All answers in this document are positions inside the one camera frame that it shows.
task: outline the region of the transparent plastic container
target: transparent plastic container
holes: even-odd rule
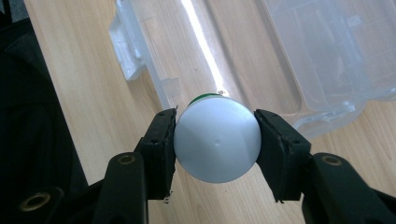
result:
[[[391,0],[117,0],[110,35],[163,108],[215,92],[273,111],[312,138],[396,92]]]

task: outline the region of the clear plastic tray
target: clear plastic tray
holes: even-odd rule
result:
[[[395,16],[391,0],[117,0],[110,35],[163,108],[216,92],[311,138],[395,97]]]

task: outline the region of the wooden surface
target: wooden surface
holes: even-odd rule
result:
[[[84,172],[94,183],[112,156],[134,150],[161,110],[156,92],[147,72],[134,82],[123,78],[108,35],[114,1],[26,0],[26,6]],[[163,29],[145,23],[146,35]],[[167,50],[168,60],[177,62],[171,49],[160,53]],[[371,102],[354,122],[312,140],[313,153],[344,157],[370,186],[396,195],[395,136],[396,103]],[[304,223],[300,203],[274,202],[257,165],[233,182],[211,185],[177,164],[172,189],[169,204],[149,203],[150,223]]]

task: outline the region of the round white cap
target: round white cap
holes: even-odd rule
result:
[[[192,176],[210,183],[235,180],[256,162],[260,127],[243,105],[221,96],[193,102],[175,129],[175,153]]]

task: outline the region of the metal grommet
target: metal grommet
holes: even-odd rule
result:
[[[44,206],[47,202],[50,201],[50,194],[47,192],[38,192],[35,195],[30,196],[25,201],[23,201],[20,205],[20,209],[23,212],[34,211],[42,206]]]
[[[134,162],[134,156],[131,155],[124,155],[119,157],[119,164],[126,165]]]
[[[340,160],[338,160],[337,158],[333,157],[333,156],[323,156],[322,160],[330,165],[334,165],[334,166],[339,166],[342,164],[342,162]]]

